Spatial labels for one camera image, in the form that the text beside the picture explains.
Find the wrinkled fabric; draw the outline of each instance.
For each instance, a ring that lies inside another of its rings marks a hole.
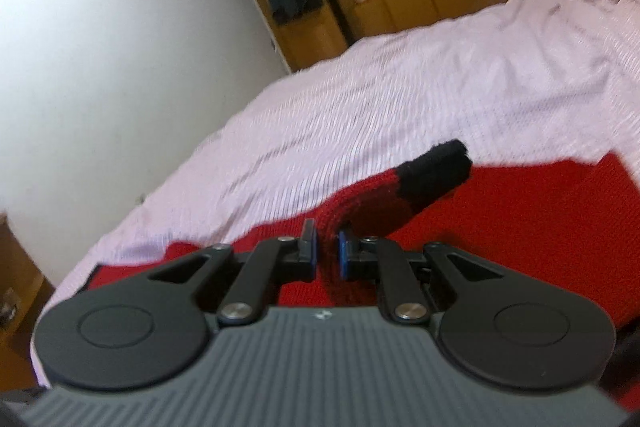
[[[101,238],[46,309],[97,263],[149,263],[174,241],[231,243],[452,138],[484,165],[612,150],[637,184],[640,0],[510,0],[363,39],[272,84]]]

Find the black circular joint cover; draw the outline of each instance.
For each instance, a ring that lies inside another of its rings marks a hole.
[[[599,378],[615,330],[594,302],[510,275],[474,283],[459,295],[437,338],[466,373],[501,387],[551,392]]]
[[[119,391],[172,377],[208,338],[202,312],[179,285],[123,281],[55,306],[38,323],[34,345],[52,382]]]

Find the ribbed gray surface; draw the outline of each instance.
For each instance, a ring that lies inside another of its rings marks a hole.
[[[626,415],[592,387],[548,397],[503,393],[442,358],[425,330],[376,308],[271,309],[228,328],[199,363],[122,396],[56,389],[33,427],[614,427]]]

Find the pink bedsheet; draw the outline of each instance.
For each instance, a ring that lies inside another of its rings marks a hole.
[[[272,84],[101,238],[47,306],[97,263],[155,261],[176,240],[230,243],[451,138],[479,164],[615,150],[640,181],[640,0],[510,0],[364,39]]]

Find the white wall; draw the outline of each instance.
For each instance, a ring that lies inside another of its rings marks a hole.
[[[58,283],[285,73],[253,0],[0,0],[0,208]]]

